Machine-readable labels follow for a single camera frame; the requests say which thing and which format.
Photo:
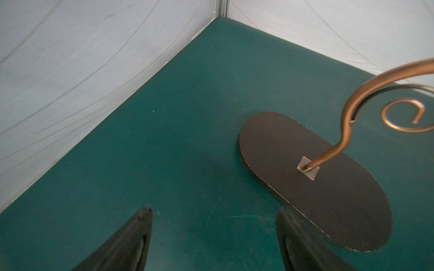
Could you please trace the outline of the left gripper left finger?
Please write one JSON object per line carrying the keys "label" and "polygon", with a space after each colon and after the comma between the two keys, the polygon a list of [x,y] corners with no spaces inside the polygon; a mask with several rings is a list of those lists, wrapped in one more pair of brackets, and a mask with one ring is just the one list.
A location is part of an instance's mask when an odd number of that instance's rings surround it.
{"label": "left gripper left finger", "polygon": [[139,209],[75,271],[143,271],[149,252],[153,213]]}

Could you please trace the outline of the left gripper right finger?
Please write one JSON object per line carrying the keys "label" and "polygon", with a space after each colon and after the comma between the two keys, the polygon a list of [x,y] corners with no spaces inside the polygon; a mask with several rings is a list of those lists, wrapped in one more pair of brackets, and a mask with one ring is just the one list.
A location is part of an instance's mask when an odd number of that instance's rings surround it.
{"label": "left gripper right finger", "polygon": [[352,271],[289,209],[280,209],[275,220],[281,257],[286,271]]}

